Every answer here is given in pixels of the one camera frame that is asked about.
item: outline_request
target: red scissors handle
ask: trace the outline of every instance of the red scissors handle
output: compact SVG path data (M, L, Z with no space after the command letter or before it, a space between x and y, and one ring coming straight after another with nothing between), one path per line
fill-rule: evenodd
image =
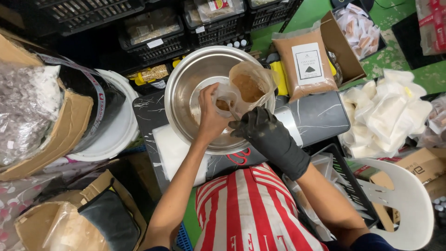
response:
M231 160L232 162L234 162L235 164L241 166L241 165L246 164L246 162L248 162L248 160L246 159L246 156L249 156L250 154L251 154L251 149L249 149L249 147L248 147L248 151L247 151L247 152L240 151L240 152L233 153L233 154L226 154L226 157L228 157L228 159L230 159L230 160ZM242 163L239 163L239 162L236 162L235 160L233 160L233 159L231 158L231 155L233 155L233 156L235 156L235 157L238 157L238 158L242 159L242 160L243 160Z

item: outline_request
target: cinnamon powder bag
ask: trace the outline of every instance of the cinnamon powder bag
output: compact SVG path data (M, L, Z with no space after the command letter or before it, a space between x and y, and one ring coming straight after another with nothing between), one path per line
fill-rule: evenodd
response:
M319 27L320 21L312 28L273 33L273 44L285 66L290 102L309 94L338 90Z

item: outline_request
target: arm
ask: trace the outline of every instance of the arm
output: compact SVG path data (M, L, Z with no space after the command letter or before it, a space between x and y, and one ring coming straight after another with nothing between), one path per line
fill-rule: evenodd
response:
M231 121L234 137L248 140L291 180L296 180L308 202L338 241L349 247L368 233L364 221L342 194L310 163L310 156L299 148L282 122L265 108L255 107Z
M322 223L346 247L370 233L364 220L348 200L310 163L296 180Z
M206 148L223 132L230 120L219 116L212 104L211 95L217 87L218 83L215 83L200 91L201 123L198 135L155 208L140 250L157 246L169 248L178 234Z

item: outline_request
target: black cable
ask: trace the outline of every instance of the black cable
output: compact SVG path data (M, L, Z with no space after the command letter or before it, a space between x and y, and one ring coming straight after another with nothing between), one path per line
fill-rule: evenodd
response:
M379 6L380 6L381 8L383 8L383 9L390 9L390 8L393 8L393 7L396 7L396 6L400 6L400 5L402 5L402 4L405 4L406 2L407 2L407 0L404 1L404 2L402 2L402 3L400 3L400 4L394 5L394 6L384 7L384 6L380 5L380 4L375 0L375 3L376 3L377 5L379 5Z

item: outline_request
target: white plastic chair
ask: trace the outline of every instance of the white plastic chair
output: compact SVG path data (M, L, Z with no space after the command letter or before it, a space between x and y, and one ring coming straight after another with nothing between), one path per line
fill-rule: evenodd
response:
M371 202L400 211L398 230L387 232L377 228L370 231L382 236L392 247L399 250L418 250L432 237L434 210L426 189L419 179L395 164L376 159L358 159L353 162L378 168L390 177L394 190L370 182L358 180Z

